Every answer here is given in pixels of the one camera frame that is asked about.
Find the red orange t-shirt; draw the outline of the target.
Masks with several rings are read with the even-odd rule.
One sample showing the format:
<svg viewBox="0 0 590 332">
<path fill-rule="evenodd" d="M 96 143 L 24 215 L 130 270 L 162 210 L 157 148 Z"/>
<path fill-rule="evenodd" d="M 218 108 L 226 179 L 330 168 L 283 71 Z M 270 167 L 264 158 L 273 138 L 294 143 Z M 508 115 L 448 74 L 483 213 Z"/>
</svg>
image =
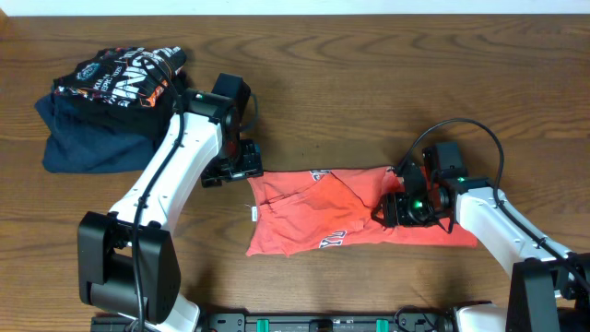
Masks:
<svg viewBox="0 0 590 332">
<path fill-rule="evenodd" d="M 404 190 L 391 167 L 265 172 L 250 178 L 254 235 L 246 251 L 290 256 L 353 244 L 475 247 L 477 238 L 442 225 L 387 228 L 372 218 L 382 196 Z"/>
</svg>

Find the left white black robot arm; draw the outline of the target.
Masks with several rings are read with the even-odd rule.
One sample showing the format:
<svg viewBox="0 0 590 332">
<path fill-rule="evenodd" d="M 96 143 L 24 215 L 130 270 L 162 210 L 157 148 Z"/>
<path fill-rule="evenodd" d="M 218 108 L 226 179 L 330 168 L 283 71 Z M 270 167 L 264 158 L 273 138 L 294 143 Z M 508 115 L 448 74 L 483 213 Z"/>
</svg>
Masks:
<svg viewBox="0 0 590 332">
<path fill-rule="evenodd" d="M 173 234 L 197 183 L 262 174 L 260 149 L 241 139 L 250 92 L 189 89 L 151 161 L 105 214 L 77 228 L 80 300 L 128 319 L 129 331 L 194 331 L 200 309 L 180 293 Z"/>
</svg>

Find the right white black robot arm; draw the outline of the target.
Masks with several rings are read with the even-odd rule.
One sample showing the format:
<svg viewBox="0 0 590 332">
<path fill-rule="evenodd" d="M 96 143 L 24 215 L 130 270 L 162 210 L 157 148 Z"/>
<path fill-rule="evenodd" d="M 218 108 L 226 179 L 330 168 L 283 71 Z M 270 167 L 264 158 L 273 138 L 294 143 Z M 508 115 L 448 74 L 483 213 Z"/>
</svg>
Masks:
<svg viewBox="0 0 590 332">
<path fill-rule="evenodd" d="M 374 217 L 391 228 L 426 228 L 448 219 L 473 234 L 510 279 L 509 302 L 455 307 L 455 331 L 586 331 L 589 256 L 552 240 L 487 178 L 408 184 L 383 195 Z"/>
</svg>

